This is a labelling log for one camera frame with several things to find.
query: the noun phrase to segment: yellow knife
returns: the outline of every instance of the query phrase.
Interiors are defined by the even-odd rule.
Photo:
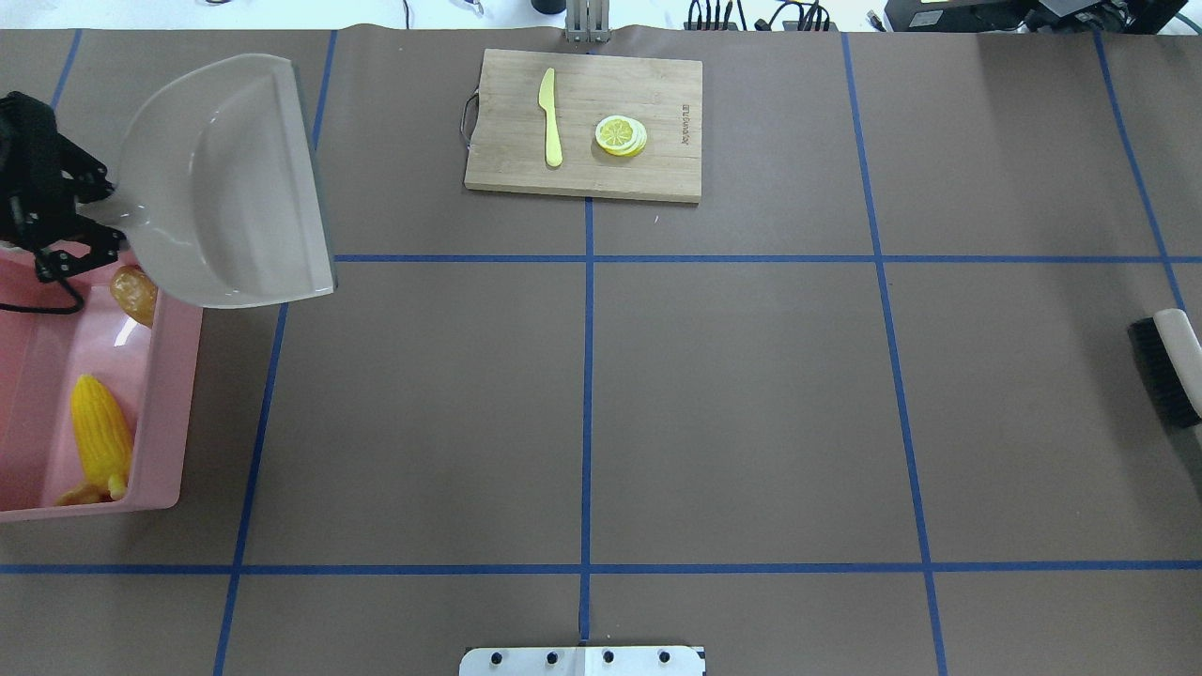
[[[564,150],[559,147],[559,126],[555,125],[555,69],[547,69],[538,87],[538,107],[547,112],[547,166],[564,164]]]

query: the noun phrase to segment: pink bin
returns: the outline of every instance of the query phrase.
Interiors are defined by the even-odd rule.
[[[136,262],[131,254],[123,261]],[[154,330],[135,322],[108,292],[117,267],[71,279],[87,301],[73,315],[0,312],[0,522],[162,509],[179,499],[202,310],[160,292]],[[71,303],[31,268],[29,254],[0,251],[0,302]],[[129,490],[113,503],[54,506],[83,480],[70,399],[84,373],[108,386],[135,431]]]

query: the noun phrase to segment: yellow corn cob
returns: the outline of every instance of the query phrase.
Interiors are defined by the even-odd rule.
[[[119,500],[125,496],[133,438],[108,387],[89,374],[71,392],[71,422],[84,480]]]

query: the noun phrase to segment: white dustpan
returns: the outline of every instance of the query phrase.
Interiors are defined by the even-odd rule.
[[[129,238],[167,293],[248,308],[334,290],[296,76],[243,54],[172,82],[138,111],[117,192],[81,213]]]

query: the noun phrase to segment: wooden cutting board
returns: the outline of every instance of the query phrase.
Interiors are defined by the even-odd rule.
[[[543,154],[538,85],[555,69],[555,119],[564,164]],[[647,148],[615,158],[593,140],[599,121],[629,115]],[[471,190],[701,201],[701,61],[486,49],[480,117],[464,185]]]

